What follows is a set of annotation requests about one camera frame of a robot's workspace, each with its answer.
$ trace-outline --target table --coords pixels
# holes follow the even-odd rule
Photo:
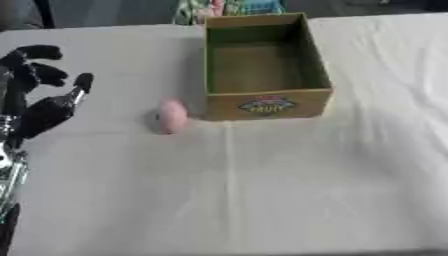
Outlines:
[[[200,27],[16,31],[96,74],[74,119],[27,143],[11,255],[325,253],[445,248],[446,14],[310,21],[335,87],[317,119],[148,128],[203,109]],[[42,87],[31,100],[60,91]]]

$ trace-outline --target black glove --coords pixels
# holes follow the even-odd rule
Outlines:
[[[26,109],[26,94],[39,84],[56,87],[64,85],[67,73],[44,64],[28,63],[34,59],[60,60],[62,53],[59,47],[51,45],[32,45],[15,49],[0,59],[0,65],[11,73],[8,88],[3,99],[1,114],[20,116]]]
[[[79,75],[69,93],[42,99],[28,107],[21,115],[16,136],[32,139],[70,119],[86,94],[90,93],[94,76]]]

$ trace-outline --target gray floor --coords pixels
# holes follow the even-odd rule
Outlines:
[[[167,24],[178,0],[50,0],[59,28]],[[358,16],[422,12],[422,0],[285,0],[288,12],[304,11],[309,17]],[[37,21],[35,10],[31,20]]]

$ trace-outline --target box label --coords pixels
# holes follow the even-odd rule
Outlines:
[[[265,95],[257,96],[254,100],[244,103],[238,108],[254,115],[271,116],[296,106],[297,103],[288,100],[286,97]]]

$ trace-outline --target person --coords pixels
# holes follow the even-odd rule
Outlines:
[[[0,0],[0,31],[27,27],[32,0]]]

